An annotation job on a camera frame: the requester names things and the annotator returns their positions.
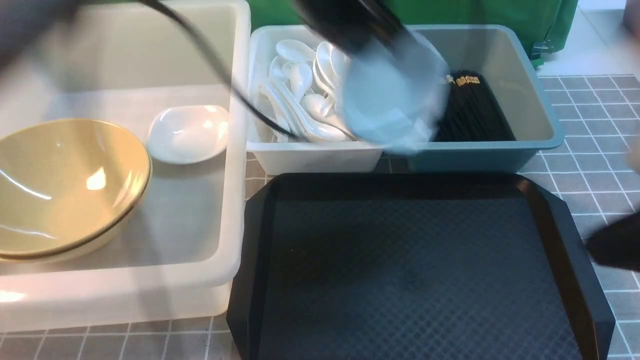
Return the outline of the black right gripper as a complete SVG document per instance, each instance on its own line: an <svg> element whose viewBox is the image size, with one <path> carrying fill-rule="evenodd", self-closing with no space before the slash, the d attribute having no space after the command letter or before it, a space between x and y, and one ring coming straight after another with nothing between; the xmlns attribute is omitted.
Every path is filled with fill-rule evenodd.
<svg viewBox="0 0 640 360"><path fill-rule="evenodd" d="M585 248L602 267L640 271L640 212L624 215L594 231Z"/></svg>

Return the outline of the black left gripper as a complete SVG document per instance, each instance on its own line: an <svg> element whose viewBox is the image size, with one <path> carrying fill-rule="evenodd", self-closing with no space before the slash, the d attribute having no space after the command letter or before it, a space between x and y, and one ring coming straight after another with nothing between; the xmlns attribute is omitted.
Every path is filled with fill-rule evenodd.
<svg viewBox="0 0 640 360"><path fill-rule="evenodd" d="M348 55L372 41L392 47L409 34L386 0L294 0L292 6L309 30Z"/></svg>

